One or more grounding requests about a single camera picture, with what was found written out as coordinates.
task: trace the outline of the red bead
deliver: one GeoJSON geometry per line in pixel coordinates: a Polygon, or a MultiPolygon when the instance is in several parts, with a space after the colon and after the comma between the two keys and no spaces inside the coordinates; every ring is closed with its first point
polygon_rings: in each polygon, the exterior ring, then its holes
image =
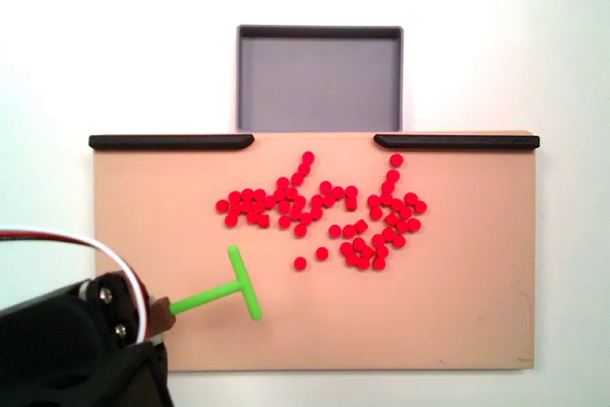
{"type": "Polygon", "coordinates": [[[246,216],[248,220],[248,224],[256,224],[258,222],[258,213],[257,212],[249,212],[248,216],[246,216]]]}
{"type": "Polygon", "coordinates": [[[367,229],[369,229],[369,225],[366,224],[366,221],[364,221],[363,219],[359,219],[356,224],[354,225],[354,228],[356,229],[356,232],[359,234],[364,233],[367,229]]]}
{"type": "Polygon", "coordinates": [[[409,231],[409,223],[407,223],[404,219],[401,219],[398,221],[398,224],[396,224],[396,230],[401,234],[406,233],[409,231]]]}
{"type": "Polygon", "coordinates": [[[376,257],[373,260],[373,269],[375,269],[376,271],[382,271],[383,269],[385,269],[385,259],[382,259],[381,257],[376,257]]]}
{"type": "Polygon", "coordinates": [[[234,214],[225,216],[225,225],[227,225],[228,228],[232,228],[235,224],[237,224],[237,216],[234,214]]]}
{"type": "Polygon", "coordinates": [[[391,181],[384,181],[383,184],[381,185],[381,190],[383,190],[384,193],[388,193],[388,194],[393,193],[394,188],[395,188],[395,185],[391,181]]]}
{"type": "Polygon", "coordinates": [[[381,195],[381,203],[383,205],[392,205],[392,201],[394,200],[394,198],[392,197],[391,194],[389,193],[383,193],[381,195]]]}
{"type": "Polygon", "coordinates": [[[268,195],[267,197],[265,197],[265,207],[267,209],[272,209],[273,207],[275,207],[275,197],[273,195],[268,195]]]}
{"type": "Polygon", "coordinates": [[[411,218],[409,220],[409,231],[416,233],[421,229],[421,222],[417,218],[411,218]]]}
{"type": "Polygon", "coordinates": [[[289,187],[286,188],[286,198],[288,200],[295,200],[295,198],[298,196],[298,191],[296,190],[296,188],[294,187],[289,187]]]}
{"type": "Polygon", "coordinates": [[[366,199],[366,201],[369,204],[369,207],[371,207],[371,208],[378,207],[379,204],[381,204],[381,199],[376,194],[369,195],[369,198],[366,199]]]}
{"type": "Polygon", "coordinates": [[[350,267],[354,267],[357,265],[358,263],[358,255],[355,253],[349,253],[345,255],[345,262],[347,262],[347,265],[350,267]]]}
{"type": "Polygon", "coordinates": [[[402,207],[402,209],[400,209],[400,217],[402,219],[409,219],[412,214],[413,214],[413,210],[411,210],[411,207],[407,207],[405,205],[402,207]]]}
{"type": "Polygon", "coordinates": [[[304,237],[306,233],[307,233],[307,226],[305,226],[304,224],[297,224],[295,226],[295,235],[298,238],[304,237]]]}
{"type": "Polygon", "coordinates": [[[295,197],[295,207],[302,209],[303,207],[305,207],[305,204],[307,204],[307,199],[304,195],[298,195],[297,197],[295,197]]]}
{"type": "Polygon", "coordinates": [[[402,155],[398,153],[390,156],[390,164],[392,164],[394,167],[400,167],[403,160],[402,155]]]}
{"type": "Polygon", "coordinates": [[[229,202],[236,204],[239,200],[241,200],[241,193],[239,191],[231,191],[229,193],[229,202]]]}
{"type": "Polygon", "coordinates": [[[269,227],[269,216],[267,214],[260,214],[258,216],[258,226],[261,228],[269,227]]]}
{"type": "Polygon", "coordinates": [[[347,256],[349,253],[353,253],[354,250],[352,248],[352,244],[350,242],[343,242],[339,247],[339,250],[344,256],[347,256]]]}
{"type": "Polygon", "coordinates": [[[402,210],[402,207],[404,207],[404,204],[400,199],[392,200],[392,210],[394,210],[395,212],[400,212],[402,210]]]}
{"type": "Polygon", "coordinates": [[[292,221],[297,221],[301,219],[301,209],[299,209],[298,207],[292,207],[290,209],[290,218],[292,219],[292,221]]]}
{"type": "Polygon", "coordinates": [[[241,198],[243,200],[254,199],[254,191],[252,191],[250,188],[246,188],[244,191],[241,192],[241,198]]]}
{"type": "Polygon", "coordinates": [[[409,204],[409,205],[416,205],[416,202],[419,199],[417,199],[417,194],[415,193],[406,193],[404,195],[404,201],[409,204]]]}
{"type": "Polygon", "coordinates": [[[333,196],[335,199],[342,199],[345,196],[345,190],[340,186],[335,186],[333,188],[333,196]]]}
{"type": "Polygon", "coordinates": [[[375,255],[375,250],[367,245],[362,249],[362,255],[367,259],[371,259],[375,255]]]}
{"type": "Polygon", "coordinates": [[[315,156],[312,152],[305,152],[303,154],[303,162],[306,164],[313,164],[314,158],[315,158],[315,156]]]}
{"type": "Polygon", "coordinates": [[[314,221],[318,221],[318,219],[322,217],[322,209],[320,209],[319,207],[313,207],[311,214],[314,221]]]}
{"type": "Polygon", "coordinates": [[[335,205],[336,199],[332,194],[326,194],[324,196],[324,207],[329,208],[335,205]]]}
{"type": "Polygon", "coordinates": [[[309,172],[312,171],[312,168],[310,167],[309,164],[307,164],[306,162],[303,162],[298,165],[297,170],[301,175],[305,176],[305,175],[309,175],[309,172]]]}
{"type": "Polygon", "coordinates": [[[373,207],[369,215],[373,221],[378,221],[383,216],[383,211],[379,207],[373,207]]]}
{"type": "Polygon", "coordinates": [[[341,235],[341,228],[338,224],[334,224],[330,228],[328,228],[328,235],[331,238],[337,238],[341,235]]]}
{"type": "Polygon", "coordinates": [[[258,214],[262,214],[265,211],[265,204],[263,202],[255,202],[252,209],[258,214]]]}
{"type": "Polygon", "coordinates": [[[276,186],[280,190],[285,190],[290,185],[290,181],[285,176],[280,176],[275,182],[276,186]]]}
{"type": "Polygon", "coordinates": [[[279,224],[279,227],[282,229],[288,229],[290,228],[290,223],[291,223],[291,219],[289,216],[287,216],[286,214],[283,214],[278,220],[277,220],[277,224],[279,224]]]}
{"type": "Polygon", "coordinates": [[[356,229],[354,229],[354,225],[346,224],[343,227],[343,236],[345,238],[352,238],[354,235],[356,235],[356,229]]]}
{"type": "Polygon", "coordinates": [[[345,195],[348,197],[356,197],[358,195],[358,188],[356,186],[348,186],[345,189],[345,195]]]}
{"type": "Polygon", "coordinates": [[[377,257],[388,257],[388,254],[390,254],[390,250],[388,250],[388,247],[386,247],[385,245],[381,245],[379,247],[377,247],[376,249],[376,255],[377,257]]]}
{"type": "Polygon", "coordinates": [[[225,199],[220,199],[216,202],[216,211],[225,214],[229,210],[229,201],[225,199]]]}
{"type": "Polygon", "coordinates": [[[407,240],[402,236],[402,235],[397,235],[396,237],[394,237],[393,242],[394,246],[397,248],[402,248],[404,247],[405,243],[407,243],[407,240]]]}
{"type": "Polygon", "coordinates": [[[390,226],[395,226],[396,224],[398,224],[398,221],[400,221],[400,218],[398,218],[398,215],[395,213],[388,214],[385,217],[385,222],[388,223],[390,226]]]}
{"type": "Polygon", "coordinates": [[[419,200],[413,208],[418,214],[423,214],[428,209],[428,206],[423,200],[419,200]]]}
{"type": "Polygon", "coordinates": [[[323,181],[320,183],[320,192],[323,194],[328,194],[333,190],[333,185],[331,185],[330,181],[323,181]]]}
{"type": "Polygon", "coordinates": [[[263,200],[265,200],[266,196],[267,196],[267,193],[265,193],[265,190],[258,189],[256,191],[254,191],[254,200],[262,202],[263,200]]]}
{"type": "Polygon", "coordinates": [[[297,269],[298,271],[304,271],[306,267],[307,259],[302,256],[299,256],[297,259],[295,259],[295,269],[297,269]]]}
{"type": "Polygon", "coordinates": [[[354,242],[352,242],[352,246],[354,247],[354,251],[361,252],[366,247],[366,242],[362,237],[356,237],[354,242]]]}
{"type": "Polygon", "coordinates": [[[388,171],[385,174],[385,176],[388,179],[388,181],[391,181],[392,183],[396,183],[400,179],[400,172],[397,171],[396,169],[391,169],[390,171],[388,171]]]}
{"type": "Polygon", "coordinates": [[[282,200],[279,204],[277,204],[277,211],[281,214],[286,214],[290,211],[290,202],[287,200],[282,200]]]}
{"type": "Polygon", "coordinates": [[[241,212],[243,214],[248,214],[249,212],[252,211],[252,208],[254,206],[254,204],[252,203],[252,200],[244,200],[241,204],[239,204],[241,207],[241,212]]]}
{"type": "Polygon", "coordinates": [[[328,259],[328,250],[324,247],[320,247],[315,250],[315,257],[318,261],[325,261],[328,259]]]}
{"type": "Polygon", "coordinates": [[[284,190],[275,190],[274,197],[277,202],[281,202],[286,198],[286,193],[284,193],[284,190]]]}
{"type": "Polygon", "coordinates": [[[347,199],[345,199],[345,209],[348,212],[353,212],[357,208],[358,208],[358,201],[356,200],[355,197],[348,197],[347,199]]]}
{"type": "Polygon", "coordinates": [[[376,247],[380,247],[384,243],[385,243],[385,238],[383,237],[383,235],[381,235],[381,234],[373,235],[373,245],[375,245],[376,247]]]}
{"type": "Polygon", "coordinates": [[[314,219],[312,218],[312,214],[310,214],[309,212],[303,212],[301,214],[301,223],[303,223],[305,226],[309,226],[313,222],[314,219]]]}
{"type": "Polygon", "coordinates": [[[304,179],[305,177],[300,173],[293,173],[293,176],[291,176],[290,181],[294,186],[301,186],[303,184],[304,179]]]}
{"type": "Polygon", "coordinates": [[[397,236],[397,232],[392,228],[385,228],[381,234],[385,238],[386,242],[391,242],[397,236]]]}
{"type": "Polygon", "coordinates": [[[312,207],[321,207],[324,205],[324,197],[320,194],[314,194],[312,196],[312,207]]]}

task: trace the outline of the screw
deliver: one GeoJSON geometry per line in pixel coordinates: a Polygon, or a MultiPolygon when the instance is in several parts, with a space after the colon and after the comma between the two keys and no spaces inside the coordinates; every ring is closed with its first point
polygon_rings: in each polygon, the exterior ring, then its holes
{"type": "Polygon", "coordinates": [[[114,327],[114,333],[120,338],[125,338],[127,336],[127,328],[124,324],[117,324],[114,327]]]}
{"type": "Polygon", "coordinates": [[[110,304],[112,302],[112,291],[109,290],[108,288],[101,288],[99,290],[99,298],[106,305],[110,304]]]}

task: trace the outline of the black bar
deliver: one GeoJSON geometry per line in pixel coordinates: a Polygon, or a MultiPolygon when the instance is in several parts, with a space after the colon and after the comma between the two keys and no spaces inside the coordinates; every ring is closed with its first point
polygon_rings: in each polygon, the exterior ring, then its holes
{"type": "Polygon", "coordinates": [[[98,151],[244,150],[251,133],[214,135],[91,135],[89,146],[98,151]]]}
{"type": "Polygon", "coordinates": [[[426,135],[378,133],[375,142],[387,149],[531,151],[540,146],[537,135],[426,135]]]}

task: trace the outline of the tan board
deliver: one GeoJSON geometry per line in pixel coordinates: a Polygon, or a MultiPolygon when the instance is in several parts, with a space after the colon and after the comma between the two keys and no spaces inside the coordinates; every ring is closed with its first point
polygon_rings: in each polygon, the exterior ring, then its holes
{"type": "MultiPolygon", "coordinates": [[[[235,152],[95,152],[96,236],[123,255],[157,297],[178,300],[234,279],[241,249],[263,318],[241,295],[178,316],[165,334],[172,371],[483,369],[534,365],[534,152],[403,152],[396,195],[428,204],[422,229],[391,250],[382,272],[348,268],[332,223],[369,223],[389,150],[368,133],[257,134],[235,152]],[[214,203],[233,190],[275,189],[315,153],[300,192],[322,180],[359,188],[358,209],[326,211],[306,237],[240,220],[214,203]],[[315,260],[319,246],[331,251],[315,260]],[[306,271],[293,267],[305,256],[306,271]]],[[[116,270],[97,259],[99,274],[116,270]]]]}

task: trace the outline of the cable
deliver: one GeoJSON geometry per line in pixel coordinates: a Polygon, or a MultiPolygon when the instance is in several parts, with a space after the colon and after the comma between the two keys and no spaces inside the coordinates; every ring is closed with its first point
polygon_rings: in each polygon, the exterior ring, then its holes
{"type": "Polygon", "coordinates": [[[40,228],[29,227],[0,227],[0,241],[4,240],[53,240],[57,242],[75,243],[95,248],[104,254],[107,254],[125,273],[125,276],[132,285],[133,294],[135,295],[135,304],[137,306],[137,337],[135,343],[143,342],[147,336],[148,329],[148,309],[144,297],[144,285],[132,270],[127,262],[121,256],[113,252],[110,248],[95,239],[64,233],[56,230],[47,230],[40,228]]]}

